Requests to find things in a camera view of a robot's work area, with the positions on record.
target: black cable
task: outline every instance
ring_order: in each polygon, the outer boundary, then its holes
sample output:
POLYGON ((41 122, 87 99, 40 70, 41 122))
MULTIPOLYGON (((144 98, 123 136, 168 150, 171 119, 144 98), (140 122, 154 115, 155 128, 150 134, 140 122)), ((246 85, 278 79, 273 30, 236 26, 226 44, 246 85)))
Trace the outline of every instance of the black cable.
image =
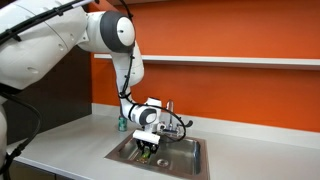
POLYGON ((127 5, 127 3, 124 0, 119 0, 121 2, 121 4, 124 6, 124 8, 126 8, 127 14, 128 14, 128 18, 130 19, 130 21, 132 22, 132 17, 133 14, 130 12, 130 9, 127 5))
POLYGON ((131 68, 132 68, 133 59, 134 59, 134 56, 133 56, 133 50, 132 50, 131 55, 130 55, 130 63, 129 63, 128 73, 127 73, 127 75, 125 76, 126 80, 125 80, 125 82, 123 83, 122 91, 120 92, 120 97, 121 97, 121 98, 127 97, 127 96, 126 96, 126 90, 127 90, 127 88, 128 88, 128 85, 129 85, 129 80, 130 80, 130 74, 131 74, 131 68))
POLYGON ((12 94, 7 94, 5 92, 0 92, 0 96, 13 101, 27 109, 29 109, 31 112, 33 112, 36 116, 37 116, 37 126, 35 128, 35 130, 33 131, 33 133, 26 139, 24 140, 22 143, 20 143, 13 151, 12 153, 9 155, 7 153, 6 155, 6 160, 5 160, 5 164, 1 167, 0 169, 0 174, 3 174, 5 172, 7 172, 9 170, 9 167, 11 165, 11 163, 13 162, 13 159, 15 157, 20 156, 21 152, 25 149, 25 147, 36 137, 36 135, 39 133, 40 127, 41 127, 41 121, 42 121, 42 116, 41 113, 32 105, 22 101, 20 98, 12 95, 12 94))

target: wall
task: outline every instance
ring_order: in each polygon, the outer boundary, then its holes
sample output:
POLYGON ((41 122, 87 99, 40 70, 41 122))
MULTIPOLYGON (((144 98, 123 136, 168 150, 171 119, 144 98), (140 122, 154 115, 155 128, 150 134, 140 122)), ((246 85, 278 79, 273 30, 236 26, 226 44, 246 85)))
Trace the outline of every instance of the wall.
MULTIPOLYGON (((129 6, 145 55, 320 58, 316 0, 173 0, 129 6)), ((91 11, 108 9, 92 5, 91 11)), ((93 102, 119 105, 111 62, 92 56, 93 102)), ((320 72, 145 64, 133 97, 175 112, 320 132, 320 72)))

